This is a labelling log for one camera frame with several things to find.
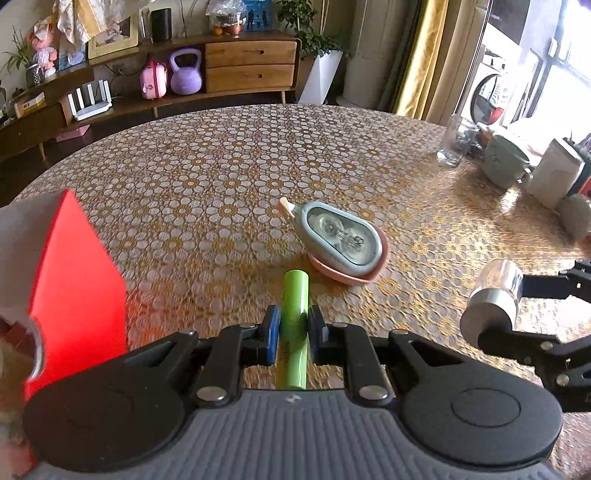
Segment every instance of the wooden cabinet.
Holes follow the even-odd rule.
[[[0,160],[54,138],[71,120],[70,107],[61,102],[0,128]]]
[[[208,93],[291,90],[297,80],[297,53],[293,39],[208,43],[205,88]]]

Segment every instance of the floral tablecloth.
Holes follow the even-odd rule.
[[[531,369],[487,358],[459,334],[479,270],[512,258],[555,273],[589,258],[555,217],[517,189],[493,187],[470,161],[433,167],[443,128],[360,109],[264,105],[187,113],[100,140],[49,169],[20,198],[70,188],[128,288],[128,340],[136,348],[184,327],[202,336],[260,321],[281,302],[282,278],[310,274],[328,321],[371,335],[411,329],[535,380]],[[312,269],[277,202],[322,200],[379,225],[391,254],[382,278],[350,288]],[[525,301],[517,327],[591,333],[576,299]],[[252,368],[250,385],[272,385]],[[310,368],[309,387],[342,384],[334,368]],[[566,416],[551,457],[570,478],[591,473],[591,418]]]

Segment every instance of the plush toy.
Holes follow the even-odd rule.
[[[37,52],[34,61],[43,71],[45,78],[56,72],[53,62],[57,60],[57,51],[51,46],[53,34],[54,24],[51,22],[51,17],[47,17],[37,22],[33,31],[27,35],[27,40]]]

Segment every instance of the black circular pad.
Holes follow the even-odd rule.
[[[184,420],[183,402],[147,369],[83,372],[40,390],[23,428],[37,459],[77,472],[107,472],[165,446]]]
[[[515,420],[519,402],[508,393],[493,388],[470,388],[452,400],[456,417],[475,427],[502,427]]]
[[[562,427],[562,409],[546,390],[495,368],[431,368],[403,398],[411,436],[467,465],[512,468],[542,460]]]

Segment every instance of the potted plant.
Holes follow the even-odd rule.
[[[316,32],[313,21],[318,11],[312,7],[310,0],[280,0],[279,2],[280,8],[277,17],[279,21],[285,21],[287,27],[293,29],[295,36],[300,39],[300,57],[313,59],[307,76],[306,62],[303,61],[300,65],[300,75],[298,76],[306,81],[303,89],[296,88],[296,93],[302,90],[299,98],[300,103],[318,105],[324,103],[343,56],[341,43],[336,38],[324,34],[329,4],[330,0],[322,0],[320,26],[319,31]]]
[[[10,73],[11,68],[16,67],[18,70],[20,69],[21,65],[23,65],[27,69],[25,73],[25,77],[27,79],[27,86],[32,87],[41,83],[41,81],[43,80],[43,75],[41,74],[38,65],[33,62],[35,50],[33,49],[31,43],[27,42],[23,38],[21,31],[17,33],[17,30],[16,28],[14,28],[14,26],[12,27],[12,43],[14,43],[14,46],[17,48],[17,51],[3,52],[8,55],[8,60],[0,69],[0,73],[2,73],[4,69],[6,69],[8,73]]]
[[[0,100],[0,125],[6,120],[4,117],[8,116],[8,111],[6,107],[6,101],[8,97],[6,96],[6,89],[2,87],[2,80],[0,80],[0,95],[2,95],[2,100]]]

